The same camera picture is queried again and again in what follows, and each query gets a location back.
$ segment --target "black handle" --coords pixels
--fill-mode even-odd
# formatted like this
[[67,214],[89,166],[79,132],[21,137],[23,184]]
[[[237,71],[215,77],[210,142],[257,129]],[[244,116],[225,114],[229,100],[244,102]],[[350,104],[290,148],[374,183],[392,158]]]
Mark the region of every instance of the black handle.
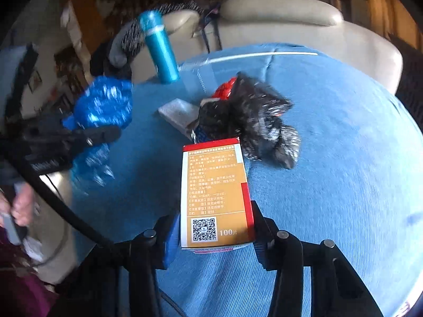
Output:
[[[12,208],[13,200],[16,197],[15,187],[12,185],[3,185],[0,186],[1,191],[3,191],[4,197],[10,204]],[[4,227],[7,232],[7,237],[10,243],[14,245],[22,244],[23,239],[28,234],[28,228],[26,226],[19,226],[15,223],[15,218],[11,214],[3,214]]]

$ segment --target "person's hand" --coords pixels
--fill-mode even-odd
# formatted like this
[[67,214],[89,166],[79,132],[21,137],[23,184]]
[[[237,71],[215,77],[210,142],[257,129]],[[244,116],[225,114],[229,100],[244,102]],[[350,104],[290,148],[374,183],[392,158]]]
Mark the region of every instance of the person's hand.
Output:
[[[34,191],[29,184],[22,185],[20,192],[16,195],[12,211],[10,211],[10,204],[0,192],[0,212],[10,213],[15,218],[16,224],[20,226],[27,226],[32,221],[34,211]],[[0,214],[0,226],[4,227],[3,217]]]

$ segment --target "table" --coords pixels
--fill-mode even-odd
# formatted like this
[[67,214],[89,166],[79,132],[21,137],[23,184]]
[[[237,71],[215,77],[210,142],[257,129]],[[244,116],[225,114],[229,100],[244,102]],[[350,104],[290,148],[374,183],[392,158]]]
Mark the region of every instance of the table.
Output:
[[[314,52],[265,44],[209,58],[286,51]],[[246,161],[251,198],[263,215],[303,241],[334,240],[384,316],[393,316],[423,269],[423,137],[402,104],[380,84],[317,54],[235,58],[211,65],[218,83],[242,70],[295,104],[283,120],[302,138],[297,166],[287,170]],[[182,81],[164,86],[153,78],[135,86],[133,122],[111,147],[116,179],[88,196],[74,192],[74,211],[116,242],[152,227],[179,202],[181,149],[189,140],[157,113],[177,97],[198,103]],[[92,246],[80,235],[76,244],[80,258]],[[179,251],[170,268],[158,272],[160,288],[191,317],[265,316],[274,276],[257,262],[252,245],[218,254]],[[310,311],[309,280],[305,269],[304,316]],[[127,295],[125,285],[122,290]]]

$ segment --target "purple clothing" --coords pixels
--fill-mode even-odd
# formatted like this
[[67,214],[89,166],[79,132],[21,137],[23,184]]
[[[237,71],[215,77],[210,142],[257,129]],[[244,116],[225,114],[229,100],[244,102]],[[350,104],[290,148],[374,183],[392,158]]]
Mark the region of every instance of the purple clothing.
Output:
[[[11,244],[0,227],[0,268],[19,266],[26,259],[19,246]],[[0,270],[0,314],[13,317],[45,317],[57,295],[48,291],[35,273],[18,277],[15,271]]]

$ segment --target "picture frame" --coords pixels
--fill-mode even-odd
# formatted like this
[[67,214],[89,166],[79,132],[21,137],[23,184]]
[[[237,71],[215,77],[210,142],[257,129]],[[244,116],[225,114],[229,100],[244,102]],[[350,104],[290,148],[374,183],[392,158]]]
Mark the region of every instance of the picture frame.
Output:
[[43,84],[43,80],[41,80],[40,73],[38,72],[37,69],[34,69],[28,81],[28,86],[30,91],[32,93],[35,92],[42,84]]

